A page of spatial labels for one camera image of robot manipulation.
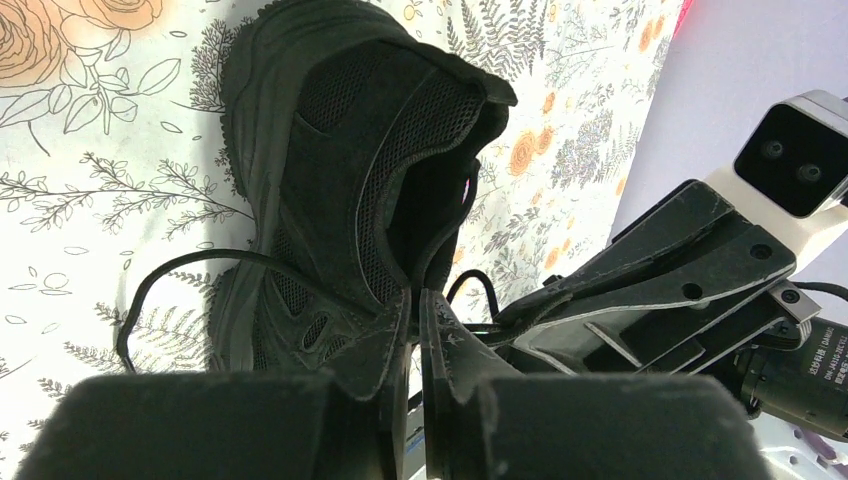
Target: white surface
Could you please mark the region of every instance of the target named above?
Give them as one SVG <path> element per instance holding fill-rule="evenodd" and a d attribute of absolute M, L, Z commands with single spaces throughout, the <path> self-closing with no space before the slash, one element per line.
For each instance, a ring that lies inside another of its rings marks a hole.
<path fill-rule="evenodd" d="M 844 0 L 696 0 L 671 43 L 613 230 L 732 161 L 771 104 L 814 89 L 848 96 L 846 21 Z M 848 284 L 846 258 L 843 236 L 798 279 Z M 848 306 L 814 295 L 824 317 L 848 323 Z M 794 440 L 760 438 L 766 448 Z"/>

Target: orange flower print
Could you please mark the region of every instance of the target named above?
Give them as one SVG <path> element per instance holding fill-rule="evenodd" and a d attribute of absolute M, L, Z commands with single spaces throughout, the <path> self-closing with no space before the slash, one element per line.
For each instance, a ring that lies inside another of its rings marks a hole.
<path fill-rule="evenodd" d="M 536 136 L 533 132 L 525 132 L 515 146 L 512 147 L 512 156 L 509 159 L 509 173 L 513 176 L 519 176 L 527 171 L 530 167 L 530 162 L 533 160 L 533 154 L 536 151 Z"/>
<path fill-rule="evenodd" d="M 645 53 L 648 47 L 651 46 L 651 39 L 654 36 L 654 22 L 648 20 L 645 29 L 642 30 L 642 38 L 639 40 L 639 51 Z"/>
<path fill-rule="evenodd" d="M 627 177 L 618 181 L 618 186 L 615 187 L 615 196 L 620 197 L 624 193 L 624 187 L 627 185 Z"/>
<path fill-rule="evenodd" d="M 403 7 L 403 19 L 411 22 L 415 17 L 423 17 L 424 14 L 418 9 L 421 6 L 422 0 L 410 0 L 409 5 Z"/>
<path fill-rule="evenodd" d="M 539 201 L 542 200 L 542 194 L 545 192 L 544 189 L 536 190 L 536 194 L 533 195 L 533 200 L 530 201 L 534 206 L 539 204 Z"/>
<path fill-rule="evenodd" d="M 68 47 L 49 0 L 0 0 L 0 87 L 36 85 L 57 73 Z"/>
<path fill-rule="evenodd" d="M 465 247 L 459 247 L 456 249 L 456 252 L 453 254 L 453 264 L 461 262 L 463 257 L 465 257 Z"/>
<path fill-rule="evenodd" d="M 654 40 L 660 38 L 662 35 L 662 27 L 665 24 L 665 15 L 660 15 L 660 18 L 657 19 L 656 23 L 654 23 Z"/>
<path fill-rule="evenodd" d="M 162 14 L 162 0 L 52 0 L 71 16 L 66 21 L 78 22 L 73 17 L 86 20 L 93 30 L 141 30 Z M 82 22 L 63 26 L 65 29 L 81 28 Z"/>
<path fill-rule="evenodd" d="M 551 148 L 551 142 L 554 139 L 554 129 L 551 127 L 545 127 L 542 130 L 542 133 L 536 137 L 536 153 L 539 155 L 544 155 L 545 152 Z"/>
<path fill-rule="evenodd" d="M 551 250 L 551 253 L 548 254 L 548 258 L 545 259 L 545 270 L 554 268 L 557 260 L 559 260 L 559 249 L 555 248 Z"/>
<path fill-rule="evenodd" d="M 554 109 L 554 101 L 556 100 L 556 92 L 551 92 L 545 97 L 545 104 L 542 106 L 542 113 L 545 115 L 551 113 Z"/>

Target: camera lens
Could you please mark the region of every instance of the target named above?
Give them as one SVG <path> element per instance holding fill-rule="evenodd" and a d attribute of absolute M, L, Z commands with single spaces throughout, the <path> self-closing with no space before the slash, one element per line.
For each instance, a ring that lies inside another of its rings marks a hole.
<path fill-rule="evenodd" d="M 783 144 L 777 140 L 769 140 L 763 144 L 762 153 L 764 157 L 776 160 L 783 156 Z"/>
<path fill-rule="evenodd" d="M 818 165 L 808 163 L 798 169 L 798 180 L 801 183 L 816 183 L 821 180 L 821 169 Z"/>

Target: white camera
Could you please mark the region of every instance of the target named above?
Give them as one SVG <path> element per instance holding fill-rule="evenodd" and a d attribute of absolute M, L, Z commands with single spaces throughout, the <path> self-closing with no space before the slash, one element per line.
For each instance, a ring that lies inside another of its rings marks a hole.
<path fill-rule="evenodd" d="M 774 105 L 733 165 L 704 182 L 804 269 L 848 230 L 848 102 L 822 90 Z"/>

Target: shoe sole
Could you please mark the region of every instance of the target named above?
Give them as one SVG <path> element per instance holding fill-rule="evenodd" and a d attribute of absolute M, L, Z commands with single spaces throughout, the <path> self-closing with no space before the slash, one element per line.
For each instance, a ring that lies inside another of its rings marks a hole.
<path fill-rule="evenodd" d="M 277 0 L 259 10 L 234 40 L 222 69 L 227 113 L 221 128 L 236 192 L 262 219 L 251 251 L 267 255 L 271 249 L 291 121 L 304 79 L 322 61 L 371 40 L 417 43 L 391 15 L 359 0 Z M 259 137 L 259 144 L 258 125 L 276 134 Z M 212 370 L 253 369 L 253 320 L 265 273 L 264 267 L 241 262 L 222 276 L 210 310 Z"/>

